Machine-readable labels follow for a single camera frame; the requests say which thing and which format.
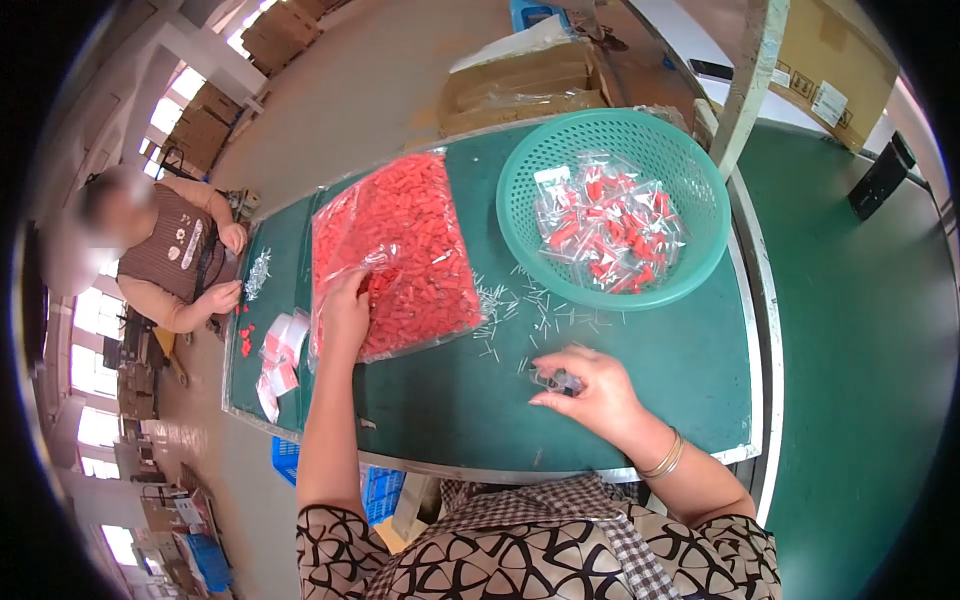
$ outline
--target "green workbench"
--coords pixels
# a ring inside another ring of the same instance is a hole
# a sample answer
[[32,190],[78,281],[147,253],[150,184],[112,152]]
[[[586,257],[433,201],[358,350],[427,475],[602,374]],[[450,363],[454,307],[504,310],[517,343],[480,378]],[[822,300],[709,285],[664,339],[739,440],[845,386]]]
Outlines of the green workbench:
[[[472,268],[484,285],[506,285],[518,297],[528,290],[526,276],[511,275],[516,261],[496,222],[494,197],[500,169],[514,146],[533,128],[519,127],[469,137],[448,145],[446,167]],[[228,333],[225,408],[282,435],[297,439],[310,404],[312,375],[304,347],[300,387],[280,398],[278,428],[266,426],[254,383],[260,373],[256,350],[279,312],[310,309],[310,216],[363,174],[347,178],[260,221],[248,253],[248,265],[270,249],[271,276],[249,312],[234,319]],[[500,324],[492,347],[462,337],[437,348],[358,365],[354,374],[362,460],[450,477],[489,481],[525,481],[538,476],[598,469],[611,479],[636,478],[616,448],[573,420],[527,400],[538,388],[517,367],[577,341],[607,352],[624,363],[641,401],[662,419],[723,462],[744,460],[759,452],[762,413],[751,380],[745,320],[745,277],[725,254],[715,273],[698,290],[663,308],[635,313],[600,311],[595,332],[589,324],[569,326],[558,317],[561,333],[544,341],[534,330],[540,314],[520,303],[517,318]],[[566,300],[553,295],[551,311]],[[590,309],[569,303],[577,314]],[[254,352],[240,356],[237,327],[255,324]],[[534,348],[529,336],[537,340]]]
[[845,196],[871,164],[763,122],[739,160],[780,310],[782,446],[766,527],[783,597],[857,596],[910,515],[952,398],[957,280],[944,229],[912,180],[861,223]]

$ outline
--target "bracelet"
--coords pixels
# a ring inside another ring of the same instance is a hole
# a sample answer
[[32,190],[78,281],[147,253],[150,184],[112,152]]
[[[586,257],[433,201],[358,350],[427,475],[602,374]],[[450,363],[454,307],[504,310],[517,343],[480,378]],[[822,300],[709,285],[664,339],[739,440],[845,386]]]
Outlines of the bracelet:
[[640,473],[640,476],[643,477],[644,479],[649,479],[651,477],[658,477],[659,476],[658,473],[660,473],[660,470],[670,462],[670,458],[674,455],[674,452],[676,452],[678,448],[681,446],[681,444],[683,443],[683,438],[680,436],[680,432],[677,431],[677,428],[670,427],[670,429],[673,429],[673,445],[670,446],[670,451],[666,453],[666,456],[663,457],[663,460],[660,461],[660,464],[657,465],[656,467],[653,467],[647,471],[643,471],[643,470],[638,471]]
[[686,440],[684,440],[683,438],[680,438],[680,447],[677,449],[677,455],[673,458],[673,461],[671,461],[670,465],[669,465],[662,473],[657,473],[656,475],[651,475],[651,476],[649,476],[649,477],[644,477],[643,479],[646,480],[646,481],[652,481],[652,480],[654,480],[654,479],[660,479],[663,475],[669,474],[670,471],[672,471],[674,468],[676,468],[677,465],[680,463],[680,456],[681,456],[681,454],[684,453],[684,444],[685,444],[685,442],[686,442]]

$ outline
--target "round basket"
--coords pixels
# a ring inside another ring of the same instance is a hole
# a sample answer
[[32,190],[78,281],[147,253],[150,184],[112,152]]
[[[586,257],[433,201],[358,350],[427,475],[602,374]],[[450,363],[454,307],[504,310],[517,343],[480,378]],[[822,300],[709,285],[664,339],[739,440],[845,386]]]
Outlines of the round basket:
[[[582,288],[571,282],[568,265],[538,252],[534,173],[560,165],[576,171],[583,150],[609,150],[638,163],[644,178],[663,182],[684,220],[690,238],[659,288],[624,295]],[[626,108],[573,112],[527,135],[500,172],[496,217],[516,261],[543,287],[585,306],[618,311],[664,306],[695,290],[720,262],[731,224],[727,188],[707,153],[676,127]]]

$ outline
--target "bag of red caps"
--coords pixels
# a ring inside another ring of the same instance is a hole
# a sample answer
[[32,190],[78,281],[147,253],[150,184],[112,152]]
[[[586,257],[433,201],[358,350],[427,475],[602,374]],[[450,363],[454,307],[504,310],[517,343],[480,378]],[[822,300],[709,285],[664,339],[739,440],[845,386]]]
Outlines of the bag of red caps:
[[310,366],[337,276],[370,271],[370,329],[357,361],[431,348],[484,322],[450,196],[445,149],[402,156],[340,193],[313,217]]

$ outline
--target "woman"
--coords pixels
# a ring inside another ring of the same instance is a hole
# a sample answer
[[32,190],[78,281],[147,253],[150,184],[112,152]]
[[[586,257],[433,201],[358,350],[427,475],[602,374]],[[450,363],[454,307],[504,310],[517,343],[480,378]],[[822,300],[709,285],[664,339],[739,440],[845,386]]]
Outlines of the woman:
[[445,482],[447,515],[391,557],[363,517],[351,378],[369,322],[364,273],[341,277],[324,306],[324,347],[300,446],[298,560],[303,598],[780,597],[773,536],[723,465],[637,401],[615,359],[571,346],[534,360],[564,369],[576,396],[530,403],[567,415],[622,450],[673,518],[596,475],[485,492]]
[[80,218],[100,244],[126,249],[117,284],[135,311],[175,333],[193,331],[240,298],[237,255],[247,231],[202,181],[152,181],[117,165],[84,186]]

